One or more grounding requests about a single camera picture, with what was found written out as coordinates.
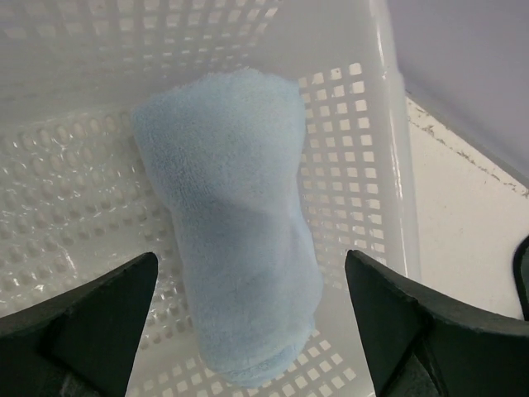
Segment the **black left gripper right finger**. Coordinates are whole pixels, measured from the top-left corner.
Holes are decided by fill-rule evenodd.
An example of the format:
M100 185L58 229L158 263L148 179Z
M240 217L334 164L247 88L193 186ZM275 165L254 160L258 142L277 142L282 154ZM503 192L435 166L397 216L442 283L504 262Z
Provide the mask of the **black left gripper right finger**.
M345 263L377 396L526 396L528 323L460 302L361 251Z

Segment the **light blue towel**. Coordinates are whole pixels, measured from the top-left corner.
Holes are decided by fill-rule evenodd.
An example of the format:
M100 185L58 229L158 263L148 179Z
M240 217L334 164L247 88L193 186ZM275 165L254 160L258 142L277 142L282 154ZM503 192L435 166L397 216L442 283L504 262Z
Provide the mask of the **light blue towel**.
M298 83L209 74L152 96L131 126L172 218L200 355L227 382L259 387L305 347L323 291L298 191Z

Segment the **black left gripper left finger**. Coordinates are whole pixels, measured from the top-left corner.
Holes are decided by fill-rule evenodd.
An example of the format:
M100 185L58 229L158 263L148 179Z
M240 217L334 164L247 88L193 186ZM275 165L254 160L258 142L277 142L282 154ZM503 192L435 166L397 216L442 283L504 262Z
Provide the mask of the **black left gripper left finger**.
M144 253L1 319L3 396L123 396L158 276Z

